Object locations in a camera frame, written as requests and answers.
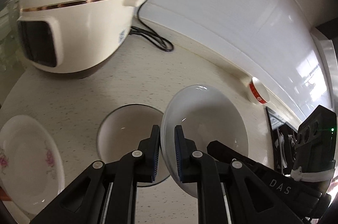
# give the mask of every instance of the red band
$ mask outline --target red band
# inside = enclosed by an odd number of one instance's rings
[[[261,104],[265,104],[266,101],[259,95],[259,93],[256,90],[256,88],[254,86],[254,83],[252,81],[250,82],[249,87],[250,87],[250,90],[251,90],[252,94],[257,99],[257,101],[260,102]]]

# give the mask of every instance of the large white bowl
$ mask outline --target large white bowl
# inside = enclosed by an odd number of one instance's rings
[[[37,215],[65,188],[60,153],[34,118],[12,117],[0,132],[0,179],[16,205]]]
[[[243,119],[234,104],[218,89],[194,85],[180,90],[171,99],[161,124],[161,148],[167,168],[176,183],[197,197],[196,183],[181,183],[177,174],[174,128],[182,125],[185,138],[207,152],[214,140],[248,156],[248,137]]]
[[[125,154],[137,150],[142,139],[150,137],[153,125],[160,125],[163,113],[142,104],[125,105],[112,111],[102,121],[97,135],[99,157],[105,163],[118,161]],[[138,183],[139,187],[153,186],[169,177],[160,151],[153,183]]]

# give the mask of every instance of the red and white cup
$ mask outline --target red and white cup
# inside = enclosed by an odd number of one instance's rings
[[[250,102],[260,105],[270,101],[268,90],[263,83],[256,77],[253,77],[247,88],[247,94]]]

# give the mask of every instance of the screw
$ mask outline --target screw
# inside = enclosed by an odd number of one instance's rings
[[[141,155],[142,155],[142,152],[139,151],[139,150],[136,150],[136,151],[133,151],[133,152],[132,152],[132,156],[133,156],[133,157],[140,157]]]
[[[197,157],[197,158],[199,158],[199,157],[202,157],[202,152],[200,152],[200,151],[194,151],[193,153],[192,153],[192,156],[193,157]]]
[[[241,162],[239,162],[239,161],[233,161],[232,162],[232,166],[234,168],[241,168],[243,166],[243,164]]]
[[[93,163],[93,168],[102,168],[103,163],[101,161],[95,161]]]

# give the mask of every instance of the white wall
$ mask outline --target white wall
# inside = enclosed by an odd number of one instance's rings
[[[331,108],[312,26],[336,0],[149,0],[141,16],[178,31],[259,77],[301,119]]]

